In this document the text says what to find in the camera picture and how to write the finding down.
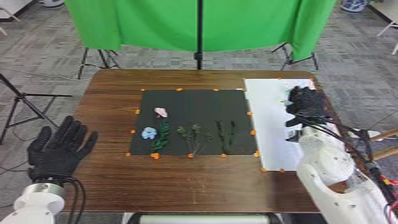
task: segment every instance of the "blue object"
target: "blue object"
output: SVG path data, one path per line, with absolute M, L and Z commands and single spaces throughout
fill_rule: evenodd
M 367 5 L 368 5 L 367 0 L 344 0 L 342 9 L 347 12 L 361 12 L 365 10 Z
M 157 129 L 152 127 L 146 127 L 141 136 L 145 139 L 155 139 Z

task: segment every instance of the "wooden table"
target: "wooden table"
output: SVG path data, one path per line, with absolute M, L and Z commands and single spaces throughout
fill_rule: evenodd
M 127 157 L 141 89 L 235 89 L 244 78 L 315 78 L 310 72 L 102 70 L 77 118 L 100 132 L 77 177 L 88 188 L 88 211 L 317 212 L 296 172 L 260 172 L 253 155 Z

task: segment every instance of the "pink flower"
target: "pink flower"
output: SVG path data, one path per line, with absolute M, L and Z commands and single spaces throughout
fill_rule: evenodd
M 157 114 L 159 114 L 159 117 L 168 117 L 168 111 L 166 111 L 166 108 L 161 108 L 161 107 L 157 107 L 155 108 L 155 112 L 157 112 Z

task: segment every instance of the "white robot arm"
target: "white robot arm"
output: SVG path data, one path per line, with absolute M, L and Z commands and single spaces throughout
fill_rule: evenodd
M 299 139 L 305 158 L 297 175 L 329 224 L 392 224 L 384 215 L 388 201 L 376 182 L 356 169 L 342 142 L 313 127 L 305 127 Z M 347 181 L 345 193 L 329 186 Z
M 2 224 L 54 224 L 65 209 L 65 188 L 54 183 L 36 183 L 24 190 L 15 202 L 15 212 Z

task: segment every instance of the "white paper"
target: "white paper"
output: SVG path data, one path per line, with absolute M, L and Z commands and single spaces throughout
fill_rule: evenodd
M 294 118 L 287 113 L 285 102 L 296 86 L 315 89 L 310 79 L 246 79 L 262 164 L 269 171 L 296 171 L 303 158 L 299 143 L 287 141 L 289 132 L 299 128 L 285 127 Z

